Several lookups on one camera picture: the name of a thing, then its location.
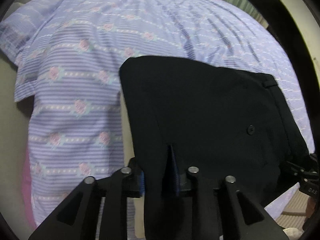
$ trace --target white wall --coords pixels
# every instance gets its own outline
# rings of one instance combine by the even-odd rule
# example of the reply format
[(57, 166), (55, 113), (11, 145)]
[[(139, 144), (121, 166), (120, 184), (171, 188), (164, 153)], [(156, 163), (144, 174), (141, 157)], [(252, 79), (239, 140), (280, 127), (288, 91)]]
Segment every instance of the white wall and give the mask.
[(313, 59), (320, 81), (320, 27), (303, 0), (281, 0), (295, 20)]

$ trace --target pink flower motif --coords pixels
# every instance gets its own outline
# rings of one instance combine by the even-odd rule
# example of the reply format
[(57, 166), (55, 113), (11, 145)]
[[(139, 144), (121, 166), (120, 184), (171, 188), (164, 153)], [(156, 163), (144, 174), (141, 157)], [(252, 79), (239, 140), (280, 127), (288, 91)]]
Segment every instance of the pink flower motif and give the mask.
[(100, 7), (93, 7), (93, 8), (91, 8), (91, 11), (98, 12), (98, 11), (100, 11)]
[(35, 206), (35, 199), (34, 199), (33, 195), (31, 195), (31, 205), (32, 205), (32, 207)]
[(134, 15), (125, 15), (124, 16), (127, 20), (134, 20), (136, 17)]
[(87, 110), (87, 104), (84, 101), (77, 99), (75, 101), (75, 112), (77, 114), (84, 114), (86, 110)]
[(33, 51), (31, 54), (30, 54), (30, 58), (36, 58), (38, 56), (39, 52), (37, 50)]
[(131, 57), (134, 54), (133, 49), (131, 48), (125, 48), (124, 49), (124, 56), (125, 57)]
[(58, 67), (51, 67), (49, 69), (49, 78), (51, 80), (56, 80), (59, 77), (59, 68)]
[(40, 174), (42, 172), (41, 165), (39, 163), (36, 163), (35, 165), (35, 173)]
[(108, 145), (110, 143), (110, 136), (107, 132), (101, 132), (99, 134), (99, 142), (103, 145)]
[(62, 193), (61, 198), (62, 198), (62, 199), (65, 199), (68, 195), (69, 195), (68, 192), (64, 192), (64, 193)]
[(25, 75), (22, 75), (20, 77), (17, 78), (17, 85), (22, 85), (26, 80)]
[(70, 22), (65, 22), (64, 24), (62, 24), (63, 28), (69, 27), (70, 26)]
[(107, 23), (107, 24), (105, 24), (105, 25), (103, 26), (103, 29), (104, 29), (105, 31), (111, 31), (112, 28), (113, 28), (113, 26), (114, 26), (113, 23)]
[(88, 40), (81, 40), (79, 43), (79, 48), (83, 51), (87, 51), (90, 47), (90, 43)]
[(80, 163), (79, 170), (84, 176), (89, 176), (91, 174), (91, 168), (87, 163)]
[(101, 80), (103, 83), (108, 83), (108, 81), (110, 80), (110, 77), (109, 77), (108, 73), (105, 72), (104, 70), (100, 70), (100, 71), (99, 71), (98, 78), (99, 78), (99, 80)]
[(22, 53), (19, 53), (16, 60), (15, 60), (15, 64), (18, 66), (18, 67), (22, 67), (23, 64), (22, 64)]
[(49, 47), (45, 48), (44, 51), (43, 51), (42, 57), (46, 57), (48, 55), (48, 53), (49, 53), (49, 50), (50, 50)]
[(58, 133), (53, 133), (53, 134), (50, 135), (49, 141), (50, 141), (50, 144), (52, 144), (54, 146), (57, 146), (57, 145), (60, 144), (61, 135), (58, 134)]
[(154, 35), (153, 35), (152, 33), (148, 33), (148, 32), (145, 32), (145, 33), (143, 34), (143, 37), (144, 37), (145, 39), (147, 39), (148, 41), (152, 41), (152, 40), (154, 39)]

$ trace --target lavender patterned fabric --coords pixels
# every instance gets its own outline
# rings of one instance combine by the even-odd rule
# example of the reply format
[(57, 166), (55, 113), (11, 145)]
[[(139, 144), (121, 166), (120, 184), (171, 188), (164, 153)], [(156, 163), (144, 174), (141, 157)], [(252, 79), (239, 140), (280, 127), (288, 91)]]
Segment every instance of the lavender patterned fabric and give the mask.
[(84, 177), (123, 166), (118, 70), (129, 57), (187, 57), (273, 75), (314, 151), (285, 52), (222, 0), (32, 0), (0, 24), (0, 48), (19, 67), (15, 100), (35, 95), (28, 144), (37, 225)]

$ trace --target floral pattern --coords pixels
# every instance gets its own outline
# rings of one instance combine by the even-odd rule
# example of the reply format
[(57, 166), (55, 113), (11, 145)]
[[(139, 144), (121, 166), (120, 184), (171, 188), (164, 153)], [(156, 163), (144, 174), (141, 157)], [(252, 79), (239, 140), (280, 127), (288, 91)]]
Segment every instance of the floral pattern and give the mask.
[(96, 138), (96, 144), (100, 147), (107, 147), (112, 144), (113, 135), (110, 132), (102, 131)]
[(156, 40), (156, 36), (153, 33), (145, 32), (143, 33), (142, 37), (147, 41), (154, 41)]
[(58, 26), (60, 26), (60, 23), (51, 23), (46, 28), (55, 28), (55, 27), (58, 27)]
[(83, 53), (83, 52), (90, 52), (93, 49), (92, 44), (89, 42), (88, 39), (82, 39), (80, 40), (78, 46), (76, 47), (78, 53)]
[(132, 48), (125, 48), (123, 51), (123, 56), (125, 58), (137, 56), (139, 54), (138, 51), (133, 50)]
[(38, 176), (39, 178), (45, 176), (45, 169), (46, 169), (46, 166), (42, 165), (41, 163), (39, 162), (36, 162), (36, 164), (33, 166), (33, 173)]
[(22, 85), (26, 80), (26, 76), (25, 75), (21, 75), (17, 78), (16, 80), (16, 85)]
[(65, 199), (69, 194), (70, 194), (70, 192), (64, 192), (61, 194), (61, 198)]
[(113, 81), (116, 81), (117, 78), (113, 73), (107, 72), (105, 70), (100, 70), (97, 79), (102, 83), (102, 84), (112, 84)]
[(87, 177), (94, 175), (94, 165), (90, 163), (79, 163), (78, 176)]
[(47, 145), (50, 145), (52, 149), (58, 146), (62, 146), (65, 143), (65, 135), (61, 133), (52, 133), (49, 135)]
[(110, 136), (107, 132), (101, 132), (99, 134), (99, 142), (103, 145), (109, 145), (110, 143)]
[(44, 52), (44, 49), (36, 49), (29, 55), (29, 58), (35, 59), (38, 55), (42, 54)]
[(35, 105), (33, 107), (33, 112), (32, 112), (32, 115), (33, 116), (36, 116), (37, 114), (39, 114), (41, 112), (41, 106), (40, 105)]
[(53, 81), (61, 80), (64, 76), (64, 69), (61, 67), (51, 67), (47, 73), (47, 79), (52, 83)]
[(20, 69), (23, 67), (23, 57), (22, 53), (20, 52), (14, 62)]
[(34, 209), (34, 208), (35, 208), (35, 206), (36, 206), (35, 198), (34, 198), (34, 196), (33, 196), (33, 195), (31, 195), (31, 206), (32, 206), (32, 208), (33, 208), (33, 209)]
[(104, 24), (102, 28), (104, 31), (109, 32), (114, 28), (114, 26), (115, 25), (113, 23), (107, 23), (107, 24)]
[(91, 110), (91, 103), (86, 100), (77, 99), (74, 102), (71, 113), (75, 114), (77, 117), (80, 117), (85, 114), (89, 114)]
[(126, 18), (127, 20), (135, 20), (137, 19), (137, 16), (129, 14), (129, 15), (124, 15), (124, 18)]
[(62, 28), (67, 28), (72, 25), (72, 21), (65, 22), (61, 25)]
[(100, 7), (93, 7), (93, 8), (91, 8), (91, 11), (92, 12), (99, 12), (100, 11)]

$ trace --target black button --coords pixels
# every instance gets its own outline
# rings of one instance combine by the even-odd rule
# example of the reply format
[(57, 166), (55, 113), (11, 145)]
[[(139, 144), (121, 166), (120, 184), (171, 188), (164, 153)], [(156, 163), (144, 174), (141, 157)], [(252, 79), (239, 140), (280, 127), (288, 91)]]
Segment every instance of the black button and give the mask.
[(247, 133), (249, 134), (249, 135), (253, 135), (253, 133), (254, 133), (254, 126), (253, 125), (250, 125), (248, 128), (247, 128)]

